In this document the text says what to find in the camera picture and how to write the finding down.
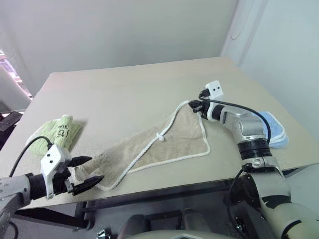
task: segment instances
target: tabletop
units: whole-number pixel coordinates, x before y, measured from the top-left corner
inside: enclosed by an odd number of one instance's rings
[[[215,57],[50,74],[0,151],[0,177],[9,175],[26,140],[48,120],[72,115],[73,121],[82,122],[71,155],[94,156],[101,148],[165,119],[182,101],[197,99],[204,86],[214,80],[219,80],[225,101],[269,111],[282,123],[290,142],[284,149],[272,149],[281,169],[318,163],[318,141],[260,83],[247,77],[230,59]],[[110,192],[93,188],[75,197],[60,194],[51,200],[32,201],[27,208],[233,178],[241,159],[231,133],[218,122],[203,123],[211,146],[207,156],[132,173]],[[40,158],[27,152],[15,175],[30,172],[40,173]]]

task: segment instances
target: green cloth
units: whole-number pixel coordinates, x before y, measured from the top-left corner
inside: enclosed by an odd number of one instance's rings
[[[44,123],[26,142],[28,144],[32,139],[40,135],[47,137],[52,143],[69,149],[74,137],[81,128],[81,124],[73,122],[72,116],[63,115],[61,119],[55,119]],[[29,150],[36,156],[44,156],[47,152],[47,142],[44,139],[38,139]]]

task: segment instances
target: beige table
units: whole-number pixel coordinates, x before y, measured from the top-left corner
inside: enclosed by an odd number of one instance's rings
[[[285,126],[290,142],[272,149],[282,169],[318,163],[318,141],[258,82],[249,79],[227,58],[206,58],[110,69],[52,73],[26,110],[0,152],[0,177],[9,174],[27,138],[44,122],[72,115],[84,123],[71,150],[73,156],[97,154],[101,148],[146,129],[172,113],[184,100],[197,99],[206,83],[219,80],[224,99],[272,112]],[[211,146],[205,157],[192,158],[127,175],[111,192],[89,190],[33,201],[28,207],[104,199],[169,187],[233,178],[240,156],[233,137],[219,123],[205,121]],[[39,158],[27,152],[15,175],[39,173]]]

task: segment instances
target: blue towel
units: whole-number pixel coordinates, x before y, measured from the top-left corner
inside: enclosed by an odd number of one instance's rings
[[[258,113],[260,113],[267,120],[270,126],[271,138],[270,138],[269,146],[272,148],[284,148],[289,142],[285,128],[270,112],[260,111]],[[264,134],[267,137],[268,132],[267,132],[266,124],[264,122],[263,122],[263,126],[264,126]]]

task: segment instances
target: black cable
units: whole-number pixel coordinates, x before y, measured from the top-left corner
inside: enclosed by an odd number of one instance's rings
[[[231,222],[231,224],[233,225],[233,227],[236,229],[236,231],[238,232],[238,234],[243,238],[243,239],[248,239],[248,237],[241,231],[239,230],[239,228],[236,226],[236,222],[234,221],[234,219],[232,218],[231,216],[231,213],[230,213],[230,208],[229,208],[229,204],[230,204],[230,195],[231,195],[231,192],[233,191],[233,188],[234,188],[234,185],[236,184],[240,174],[243,172],[243,170],[241,169],[236,177],[234,178],[230,188],[229,188],[229,192],[228,192],[228,197],[227,197],[227,201],[226,201],[226,207],[227,207],[227,214],[228,214],[228,217],[229,217],[229,220]]]
[[[13,239],[18,239],[19,237],[19,230],[18,230],[18,227],[16,226],[15,223],[9,221],[9,225],[11,225],[14,229],[14,238]]]
[[[47,143],[48,143],[48,150],[50,149],[50,147],[52,146],[52,143],[50,142],[50,140],[49,140],[47,137],[45,137],[45,136],[35,137],[35,138],[34,138],[33,140],[31,140],[31,141],[26,145],[26,147],[24,147],[24,149],[22,150],[22,152],[21,152],[21,154],[19,155],[18,159],[17,159],[16,162],[14,163],[14,166],[13,166],[13,168],[12,168],[12,170],[11,170],[11,173],[10,173],[9,177],[12,177],[12,176],[13,176],[13,174],[14,174],[14,172],[15,172],[15,169],[16,169],[16,167],[18,166],[18,164],[19,164],[19,162],[20,162],[22,156],[23,156],[24,153],[26,152],[26,150],[27,150],[35,141],[37,141],[38,139],[41,139],[41,138],[43,138],[43,139],[45,139],[45,140],[47,141]]]
[[[204,97],[202,97],[201,95],[199,95],[198,97],[200,100],[202,101],[209,101],[209,102],[213,102],[213,103],[218,103],[218,104],[222,104],[222,105],[227,105],[227,106],[234,106],[234,107],[238,107],[238,108],[242,108],[244,110],[247,110],[247,111],[250,111],[254,114],[256,114],[257,116],[259,116],[263,122],[265,123],[266,127],[267,127],[267,144],[270,143],[270,138],[271,138],[271,130],[270,130],[270,126],[267,122],[267,120],[260,114],[258,113],[257,111],[251,109],[251,108],[248,108],[248,107],[245,107],[245,106],[241,106],[241,105],[237,105],[237,104],[233,104],[233,103],[228,103],[228,102],[223,102],[223,101],[216,101],[216,100],[211,100],[211,99],[206,99]]]

